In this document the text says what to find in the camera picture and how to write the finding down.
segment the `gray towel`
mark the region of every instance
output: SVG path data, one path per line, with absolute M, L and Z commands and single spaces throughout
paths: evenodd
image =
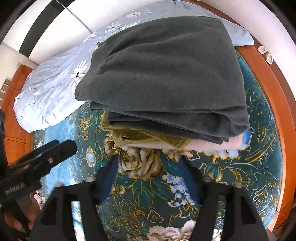
M 75 90 L 108 122 L 215 143 L 249 127 L 242 73 L 223 23 L 158 19 L 123 30 L 93 53 Z

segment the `small white object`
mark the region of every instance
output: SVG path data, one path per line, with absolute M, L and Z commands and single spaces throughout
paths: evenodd
M 267 52 L 267 49 L 262 45 L 259 46 L 257 50 L 260 54 L 265 54 Z
M 42 199 L 41 199 L 41 197 L 38 194 L 35 194 L 34 195 L 34 198 L 37 200 L 38 204 L 41 204 L 42 203 Z
M 58 187 L 62 187 L 63 185 L 64 184 L 62 182 L 57 182 L 55 186 L 58 188 Z
M 15 70 L 17 70 L 18 67 L 20 67 L 21 65 L 22 65 L 22 63 L 18 62 L 18 63 L 17 63 L 17 66 L 15 67 Z
M 267 62 L 268 64 L 272 64 L 273 61 L 274 61 L 274 59 L 273 59 L 273 57 L 271 56 L 271 54 L 270 54 L 270 53 L 267 53 L 267 54 L 266 54 L 266 62 Z
M 233 183 L 233 186 L 236 187 L 236 188 L 242 188 L 243 187 L 242 184 L 239 183 L 239 182 Z
M 84 179 L 84 181 L 85 181 L 86 183 L 94 182 L 95 180 L 96 180 L 96 177 L 86 177 L 86 178 Z

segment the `floral bedsheet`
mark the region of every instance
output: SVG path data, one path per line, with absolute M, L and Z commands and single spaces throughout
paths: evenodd
M 246 62 L 237 52 L 244 77 L 251 139 L 239 150 L 220 152 L 174 151 L 141 148 L 117 148 L 112 136 L 100 129 L 102 112 L 90 111 L 83 104 L 60 124 L 34 133 L 37 148 L 53 139 L 75 140 L 75 156 L 54 167 L 42 179 L 39 194 L 46 201 L 55 182 L 65 185 L 81 182 L 96 174 L 113 154 L 119 155 L 119 172 L 106 201 L 98 212 L 112 240 L 188 240 L 200 206 L 191 199 L 177 169 L 180 155 L 192 166 L 216 182 L 231 185 L 240 182 L 249 194 L 267 227 L 279 199 L 282 154 L 276 124 L 270 106 Z M 213 240 L 223 229 L 225 202 L 219 202 Z M 79 240 L 83 240 L 79 203 L 73 203 L 73 218 Z

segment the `orange wooden headboard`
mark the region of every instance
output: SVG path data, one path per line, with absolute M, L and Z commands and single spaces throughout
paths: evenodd
M 26 132 L 17 122 L 13 104 L 15 97 L 21 92 L 27 76 L 33 69 L 21 65 L 11 80 L 2 105 L 5 114 L 5 151 L 8 163 L 13 163 L 24 154 L 33 150 L 33 133 Z

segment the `bed sheet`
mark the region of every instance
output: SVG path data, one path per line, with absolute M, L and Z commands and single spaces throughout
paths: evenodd
M 154 226 L 170 227 L 177 233 L 184 225 L 191 224 L 189 230 L 192 230 L 200 206 L 191 200 L 177 169 L 179 156 L 186 155 L 192 166 L 216 182 L 242 183 L 267 227 L 273 220 L 279 200 L 283 158 L 267 99 L 238 52 L 237 58 L 244 78 L 251 126 L 251 138 L 245 139 L 240 150 L 123 150 L 114 146 L 112 136 L 100 129 L 102 112 L 90 111 L 89 102 L 86 102 L 60 124 L 34 133 L 35 148 L 53 139 L 72 139 L 78 146 L 75 156 L 54 167 L 42 179 L 43 187 L 39 193 L 43 202 L 57 181 L 65 185 L 79 183 L 85 177 L 95 175 L 112 154 L 118 154 L 123 171 L 116 174 L 110 195 L 98 206 L 109 239 L 144 241 Z M 219 202 L 217 230 L 223 229 L 224 215 L 225 202 Z M 78 203 L 73 204 L 73 217 L 78 240 L 84 240 Z
M 198 15 L 221 19 L 234 46 L 254 44 L 251 35 L 244 28 L 195 4 L 172 0 L 154 2 L 114 20 L 87 36 L 77 46 L 35 69 L 28 76 L 22 92 L 15 98 L 14 111 L 18 123 L 31 133 L 60 123 L 78 109 L 84 102 L 75 100 L 74 90 L 87 73 L 92 53 L 100 41 L 147 21 Z

